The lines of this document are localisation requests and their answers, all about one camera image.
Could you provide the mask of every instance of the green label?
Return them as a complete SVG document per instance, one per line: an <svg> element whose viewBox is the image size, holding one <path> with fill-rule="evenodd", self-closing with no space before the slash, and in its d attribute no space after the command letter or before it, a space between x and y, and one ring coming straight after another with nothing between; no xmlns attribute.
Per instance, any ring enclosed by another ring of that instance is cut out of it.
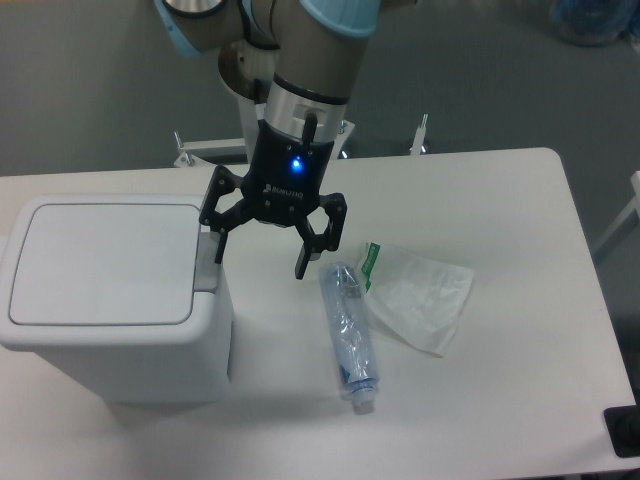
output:
<svg viewBox="0 0 640 480"><path fill-rule="evenodd" d="M367 292L369 288L371 288L371 271L373 270L373 266L376 264L376 260L378 259L378 253L380 253L380 245L377 243L369 244L369 252L367 253L367 259L362 264L362 273L364 273L365 277L367 277L367 283L365 284L365 288Z"/></svg>

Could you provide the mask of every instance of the light blue joint cover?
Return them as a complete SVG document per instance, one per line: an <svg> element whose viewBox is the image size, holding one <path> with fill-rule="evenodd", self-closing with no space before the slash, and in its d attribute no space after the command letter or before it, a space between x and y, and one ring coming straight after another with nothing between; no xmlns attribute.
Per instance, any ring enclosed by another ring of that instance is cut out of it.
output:
<svg viewBox="0 0 640 480"><path fill-rule="evenodd" d="M171 38L171 41L176 47L176 50L178 50L178 53L184 57L195 57L200 55L200 52L191 45L191 42L187 40L187 37L184 36L184 33L182 33L176 25L176 22L173 21L173 18L169 15L167 7L164 6L162 0L154 0L154 3L158 13L160 14L160 18L162 19L162 23L164 23L164 26L167 28L169 38Z"/></svg>
<svg viewBox="0 0 640 480"><path fill-rule="evenodd" d="M347 37L368 37L376 29L380 0L300 0L325 27Z"/></svg>
<svg viewBox="0 0 640 480"><path fill-rule="evenodd" d="M266 33L262 31L262 29L256 23L256 19L253 17L253 0L242 0L242 8L244 8L247 17L249 17L249 21L251 22L251 25L253 25L253 28L255 28L256 31L260 32L262 35L266 36Z"/></svg>

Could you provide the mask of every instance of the white table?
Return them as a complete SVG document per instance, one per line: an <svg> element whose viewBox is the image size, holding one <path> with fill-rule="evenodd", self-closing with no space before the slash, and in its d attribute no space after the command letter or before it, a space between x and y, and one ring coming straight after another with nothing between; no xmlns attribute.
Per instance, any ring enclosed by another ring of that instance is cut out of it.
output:
<svg viewBox="0 0 640 480"><path fill-rule="evenodd" d="M0 178L0 234L39 193L202 193L210 174ZM336 161L322 190L345 193L347 224L303 281L294 229L251 222L230 235L237 320L222 403L107 405L35 355L0 349L0 478L462 480L640 465L606 433L602 411L633 396L555 153ZM359 416L338 393L316 274L354 263L369 239L476 277L446 358L373 331L380 392Z"/></svg>

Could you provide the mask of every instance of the black cable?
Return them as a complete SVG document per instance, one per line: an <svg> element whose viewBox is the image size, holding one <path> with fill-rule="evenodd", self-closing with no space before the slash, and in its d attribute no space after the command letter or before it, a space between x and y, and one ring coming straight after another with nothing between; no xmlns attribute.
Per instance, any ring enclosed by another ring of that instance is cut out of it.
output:
<svg viewBox="0 0 640 480"><path fill-rule="evenodd" d="M633 478L640 478L640 468L636 468L634 470L629 470L623 476L621 476L618 480L632 480Z"/></svg>
<svg viewBox="0 0 640 480"><path fill-rule="evenodd" d="M275 33L273 33L273 11L276 8L276 0L271 2L271 8L269 9L269 30L271 30L271 38L274 39L276 43L278 43L278 39L276 38Z"/></svg>
<svg viewBox="0 0 640 480"><path fill-rule="evenodd" d="M242 22L242 31L244 33L244 38L249 38L251 37L251 20L249 20L249 15L244 9L242 0L237 0L236 3L238 4L238 10L240 10L240 21Z"/></svg>

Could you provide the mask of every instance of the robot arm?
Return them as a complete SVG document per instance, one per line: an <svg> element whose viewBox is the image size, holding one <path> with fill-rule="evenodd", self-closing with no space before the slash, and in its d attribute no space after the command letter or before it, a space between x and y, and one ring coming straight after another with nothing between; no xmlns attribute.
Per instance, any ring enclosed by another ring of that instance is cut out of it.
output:
<svg viewBox="0 0 640 480"><path fill-rule="evenodd" d="M320 195L320 185L380 0L155 1L184 53L242 39L258 49L279 47L272 81L256 81L256 90L267 83L268 98L249 172L242 178L216 167L200 222L221 234L217 262L229 232L251 219L294 226L303 240L295 268L301 279L310 260L340 244L344 196ZM235 189L242 200L216 212L220 197ZM322 233L314 232L307 219L318 207L329 217Z"/></svg>

